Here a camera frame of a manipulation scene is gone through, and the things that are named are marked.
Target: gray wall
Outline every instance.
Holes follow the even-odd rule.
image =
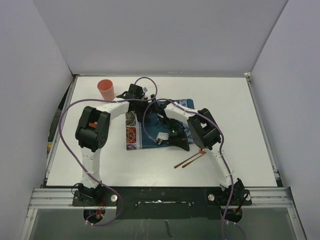
[[[242,76],[287,0],[33,0],[74,74]]]
[[[281,176],[309,240],[320,236],[319,10],[319,0],[290,0],[252,72]]]
[[[0,1],[0,239],[20,236],[70,71],[32,0]]]

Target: red cup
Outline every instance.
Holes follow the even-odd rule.
[[[111,80],[103,79],[98,82],[97,87],[104,100],[112,101],[115,99],[114,84]]]

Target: white table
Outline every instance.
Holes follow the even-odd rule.
[[[71,103],[80,99],[102,99],[97,83],[110,79],[116,95],[127,91],[137,77],[80,76]],[[245,78],[152,77],[158,87],[157,98],[193,99],[196,109],[207,108],[225,136],[224,152],[230,166],[245,187],[276,187],[272,164],[267,152],[255,107]],[[155,92],[147,79],[139,85]],[[75,132],[85,106],[101,102],[82,102],[73,106],[65,118],[62,134],[77,156],[81,157]],[[110,123],[106,145],[101,151],[100,176],[109,186],[144,187],[216,187],[215,169],[208,156],[186,168],[174,166],[198,151],[179,147],[126,150],[125,116]],[[82,169],[62,141],[53,158],[47,186],[72,186],[81,180]]]

